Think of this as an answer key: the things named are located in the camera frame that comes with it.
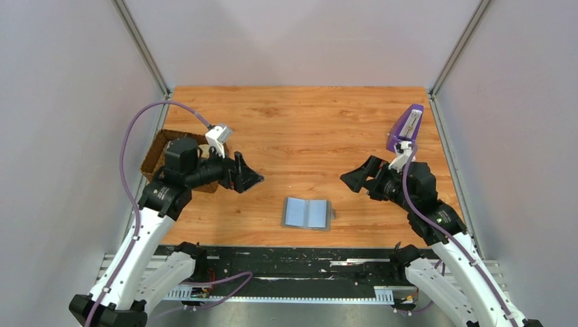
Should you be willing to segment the grey card holder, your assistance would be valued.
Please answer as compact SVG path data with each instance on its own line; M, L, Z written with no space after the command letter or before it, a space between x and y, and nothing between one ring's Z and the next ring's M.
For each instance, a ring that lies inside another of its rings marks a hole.
M335 209L328 200L284 199L281 226L304 230L329 231L336 219Z

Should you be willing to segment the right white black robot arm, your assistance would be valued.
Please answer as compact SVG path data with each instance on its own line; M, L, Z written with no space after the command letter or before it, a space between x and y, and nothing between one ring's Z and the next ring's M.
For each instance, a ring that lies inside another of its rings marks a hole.
M500 288L482 261L457 211L438 197L436 177L425 162L406 163L400 171L371 156L340 177L372 200L389 201L407 212L412 230L450 270L454 283L428 263L414 245L394 250L389 259L397 276L423 291L456 326L541 326L526 317Z

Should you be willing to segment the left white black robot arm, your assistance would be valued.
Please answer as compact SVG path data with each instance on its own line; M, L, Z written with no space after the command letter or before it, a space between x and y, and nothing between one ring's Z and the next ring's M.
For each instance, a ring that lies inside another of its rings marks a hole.
M192 191L214 182L244 193L264 181L240 152L221 157L211 149L202 158L193 138L173 140L164 151L164 165L142 191L131 231L110 266L88 294L69 304L82 326L146 326L151 312L180 282L207 272L207 251L183 242L148 277L144 276L160 241L192 201Z

